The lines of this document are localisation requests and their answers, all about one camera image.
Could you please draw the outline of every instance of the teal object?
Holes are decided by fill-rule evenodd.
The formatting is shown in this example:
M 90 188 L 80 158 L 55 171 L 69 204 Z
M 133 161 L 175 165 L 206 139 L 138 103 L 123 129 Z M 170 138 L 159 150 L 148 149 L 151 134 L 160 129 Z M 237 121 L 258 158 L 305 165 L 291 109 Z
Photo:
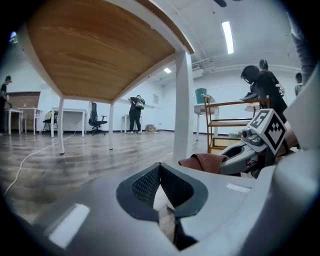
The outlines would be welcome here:
M 196 97 L 196 103 L 197 104 L 204 104 L 205 100 L 204 97 L 201 96 L 201 94 L 207 94 L 206 88 L 199 88 L 195 90 L 195 97 Z

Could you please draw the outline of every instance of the ceiling light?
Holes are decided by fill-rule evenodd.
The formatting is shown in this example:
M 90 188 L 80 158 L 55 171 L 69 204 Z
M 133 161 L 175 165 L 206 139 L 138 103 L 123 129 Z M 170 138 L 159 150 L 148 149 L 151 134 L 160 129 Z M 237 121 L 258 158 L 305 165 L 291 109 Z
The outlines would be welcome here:
M 228 54 L 234 53 L 234 42 L 232 40 L 232 33 L 229 21 L 222 22 L 222 28 L 224 32 L 224 37 L 226 41 L 226 47 L 228 49 Z
M 169 68 L 165 68 L 164 71 L 167 72 L 168 74 L 171 73 L 171 70 Z

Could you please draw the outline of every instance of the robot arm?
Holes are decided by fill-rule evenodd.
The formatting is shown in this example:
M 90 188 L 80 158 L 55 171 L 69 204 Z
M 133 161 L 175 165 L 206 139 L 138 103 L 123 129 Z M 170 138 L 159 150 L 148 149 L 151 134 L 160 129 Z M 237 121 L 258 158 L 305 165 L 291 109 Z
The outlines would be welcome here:
M 229 157 L 220 173 L 248 173 L 273 165 L 273 159 L 285 139 L 287 128 L 273 109 L 261 109 L 242 132 L 241 142 L 228 146 L 221 155 Z M 264 162 L 258 161 L 265 155 Z

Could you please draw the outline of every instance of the black office chair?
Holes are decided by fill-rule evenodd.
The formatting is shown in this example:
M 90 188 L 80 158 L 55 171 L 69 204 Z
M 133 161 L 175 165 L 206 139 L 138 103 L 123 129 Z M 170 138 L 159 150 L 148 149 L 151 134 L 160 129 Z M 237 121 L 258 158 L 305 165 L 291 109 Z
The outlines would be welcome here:
M 46 130 L 46 126 L 48 124 L 49 126 L 49 130 L 51 129 L 50 128 L 50 124 L 51 124 L 51 114 L 52 114 L 52 111 L 49 111 L 46 115 L 45 115 L 45 118 L 44 118 L 44 127 L 43 127 L 43 130 L 42 130 L 42 133 L 44 133 Z M 57 117 L 58 117 L 58 111 L 54 111 L 54 116 L 53 116 L 53 128 L 55 127 L 55 124 L 56 124 L 56 128 L 58 129 L 58 124 L 57 124 Z
M 101 127 L 101 125 L 104 125 L 108 123 L 107 121 L 104 121 L 104 118 L 106 115 L 102 115 L 102 120 L 98 121 L 98 114 L 97 114 L 97 103 L 91 102 L 91 113 L 90 113 L 90 119 L 89 119 L 89 125 L 93 126 L 92 129 L 96 128 L 92 131 L 92 135 L 95 135 L 96 132 L 98 132 L 98 128 Z

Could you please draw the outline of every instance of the white cable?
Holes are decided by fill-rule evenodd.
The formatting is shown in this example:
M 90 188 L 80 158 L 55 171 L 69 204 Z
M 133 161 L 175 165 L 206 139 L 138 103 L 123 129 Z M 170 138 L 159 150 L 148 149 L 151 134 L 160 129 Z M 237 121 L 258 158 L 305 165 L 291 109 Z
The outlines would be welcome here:
M 71 136 L 73 136 L 73 135 L 75 135 L 75 134 L 76 134 L 76 131 L 74 131 L 74 134 L 70 135 L 69 137 L 64 138 L 63 140 L 66 140 L 66 139 L 70 138 Z M 59 141 L 56 142 L 56 143 L 53 143 L 53 144 L 50 145 L 50 146 L 47 146 L 47 147 L 45 147 L 45 148 L 42 148 L 42 149 L 40 149 L 40 150 L 38 150 L 38 151 L 36 151 L 36 152 L 33 152 L 33 153 L 27 155 L 27 156 L 22 160 L 22 162 L 20 163 L 20 169 L 19 169 L 18 172 L 16 173 L 15 179 L 14 179 L 14 181 L 9 185 L 9 187 L 6 189 L 3 197 L 6 198 L 6 195 L 8 194 L 9 190 L 11 189 L 11 187 L 17 182 L 17 180 L 18 180 L 18 178 L 19 178 L 19 175 L 20 175 L 20 172 L 21 172 L 21 170 L 22 170 L 22 165 L 23 165 L 24 161 L 27 160 L 28 157 L 30 157 L 30 156 L 32 156 L 32 155 L 34 155 L 34 154 L 36 154 L 36 153 L 39 153 L 39 152 L 41 152 L 41 151 L 44 151 L 44 150 L 46 150 L 46 149 L 48 149 L 48 148 L 50 148 L 50 147 L 53 147 L 54 145 L 56 145 L 56 144 L 58 144 L 58 143 L 59 143 Z

